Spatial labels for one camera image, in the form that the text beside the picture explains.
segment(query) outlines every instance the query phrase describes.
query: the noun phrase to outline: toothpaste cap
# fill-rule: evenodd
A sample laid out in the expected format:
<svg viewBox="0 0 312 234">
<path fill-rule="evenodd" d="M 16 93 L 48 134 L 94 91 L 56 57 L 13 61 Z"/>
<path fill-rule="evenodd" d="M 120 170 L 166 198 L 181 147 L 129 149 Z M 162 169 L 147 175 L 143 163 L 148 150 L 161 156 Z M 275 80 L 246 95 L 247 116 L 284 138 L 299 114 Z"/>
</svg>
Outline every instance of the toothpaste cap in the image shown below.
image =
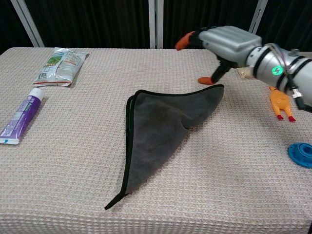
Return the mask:
<svg viewBox="0 0 312 234">
<path fill-rule="evenodd" d="M 39 89 L 39 88 L 33 88 L 28 96 L 34 96 L 36 98 L 38 98 L 40 101 L 42 101 L 43 97 L 44 97 L 44 91 Z"/>
</svg>

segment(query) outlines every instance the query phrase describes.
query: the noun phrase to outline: gray towel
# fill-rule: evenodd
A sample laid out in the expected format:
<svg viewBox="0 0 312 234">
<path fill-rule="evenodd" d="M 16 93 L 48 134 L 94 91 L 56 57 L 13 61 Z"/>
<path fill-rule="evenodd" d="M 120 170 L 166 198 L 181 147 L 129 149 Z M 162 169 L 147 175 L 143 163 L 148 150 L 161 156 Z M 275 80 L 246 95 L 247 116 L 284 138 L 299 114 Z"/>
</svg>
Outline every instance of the gray towel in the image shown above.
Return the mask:
<svg viewBox="0 0 312 234">
<path fill-rule="evenodd" d="M 188 130 L 218 106 L 224 86 L 180 95 L 139 90 L 127 102 L 126 166 L 120 193 L 109 209 L 144 183 L 175 152 Z"/>
</svg>

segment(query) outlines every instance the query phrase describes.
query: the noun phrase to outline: black curtain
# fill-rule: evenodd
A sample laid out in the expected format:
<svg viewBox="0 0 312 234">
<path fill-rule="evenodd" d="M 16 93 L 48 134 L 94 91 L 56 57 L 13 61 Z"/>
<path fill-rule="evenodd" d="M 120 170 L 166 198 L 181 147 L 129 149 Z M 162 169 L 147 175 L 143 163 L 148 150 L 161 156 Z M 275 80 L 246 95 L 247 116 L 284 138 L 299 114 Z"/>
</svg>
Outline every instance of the black curtain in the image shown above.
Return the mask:
<svg viewBox="0 0 312 234">
<path fill-rule="evenodd" d="M 11 47 L 33 46 L 10 0 L 0 3 L 0 54 Z"/>
<path fill-rule="evenodd" d="M 263 43 L 312 51 L 312 1 L 269 0 L 257 34 Z"/>
<path fill-rule="evenodd" d="M 258 0 L 164 0 L 164 48 L 201 27 L 232 25 L 249 30 Z"/>
<path fill-rule="evenodd" d="M 150 47 L 147 0 L 25 2 L 46 47 Z"/>
</svg>

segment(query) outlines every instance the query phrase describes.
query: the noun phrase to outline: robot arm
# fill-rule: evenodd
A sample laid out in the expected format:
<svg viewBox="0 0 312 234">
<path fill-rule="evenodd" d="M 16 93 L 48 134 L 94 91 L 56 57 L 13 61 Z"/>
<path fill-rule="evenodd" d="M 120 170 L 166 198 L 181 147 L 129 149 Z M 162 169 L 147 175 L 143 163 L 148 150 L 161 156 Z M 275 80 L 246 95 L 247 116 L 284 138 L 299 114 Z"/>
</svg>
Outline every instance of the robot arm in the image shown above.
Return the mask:
<svg viewBox="0 0 312 234">
<path fill-rule="evenodd" d="M 220 60 L 211 84 L 218 82 L 231 68 L 248 66 L 255 78 L 292 95 L 299 110 L 312 112 L 311 59 L 272 43 L 262 46 L 261 37 L 233 26 L 202 28 L 188 33 L 175 47 L 181 50 L 188 44 L 202 46 Z"/>
</svg>

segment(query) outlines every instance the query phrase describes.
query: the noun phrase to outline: green light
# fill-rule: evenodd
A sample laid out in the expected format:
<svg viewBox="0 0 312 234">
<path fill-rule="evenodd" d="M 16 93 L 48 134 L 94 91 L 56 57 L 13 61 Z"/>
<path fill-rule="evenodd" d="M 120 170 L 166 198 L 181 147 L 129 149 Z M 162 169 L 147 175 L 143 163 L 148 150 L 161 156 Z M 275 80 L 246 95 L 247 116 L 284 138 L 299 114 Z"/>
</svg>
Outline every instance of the green light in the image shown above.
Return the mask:
<svg viewBox="0 0 312 234">
<path fill-rule="evenodd" d="M 280 74 L 282 74 L 284 71 L 283 67 L 281 66 L 276 66 L 272 69 L 272 74 L 275 76 L 279 76 Z"/>
</svg>

